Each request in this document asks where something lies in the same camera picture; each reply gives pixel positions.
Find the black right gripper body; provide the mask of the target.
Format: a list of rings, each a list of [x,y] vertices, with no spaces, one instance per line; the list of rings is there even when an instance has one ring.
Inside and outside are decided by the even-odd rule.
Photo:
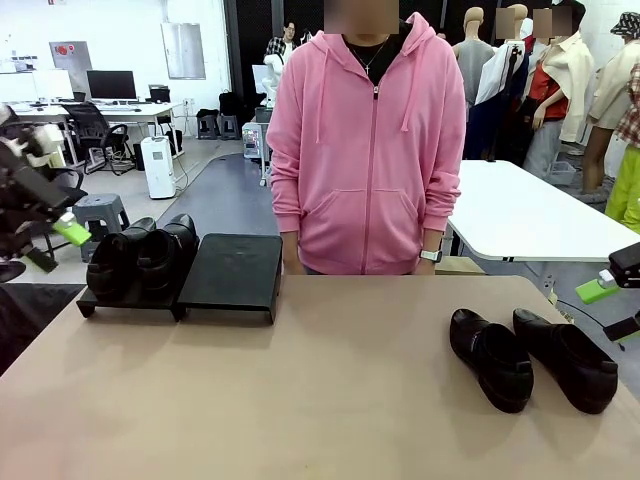
[[[633,244],[611,253],[609,271],[620,288],[639,288],[640,244]]]

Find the person's right hand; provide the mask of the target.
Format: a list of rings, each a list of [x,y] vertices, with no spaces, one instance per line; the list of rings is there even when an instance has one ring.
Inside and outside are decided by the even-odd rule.
[[[304,275],[306,273],[298,256],[298,246],[296,243],[283,242],[283,266],[287,275]]]

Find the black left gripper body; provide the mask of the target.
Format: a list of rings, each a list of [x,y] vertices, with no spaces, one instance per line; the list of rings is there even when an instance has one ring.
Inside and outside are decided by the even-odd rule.
[[[36,171],[19,149],[1,140],[1,233],[18,235],[34,225],[53,229],[70,197]]]

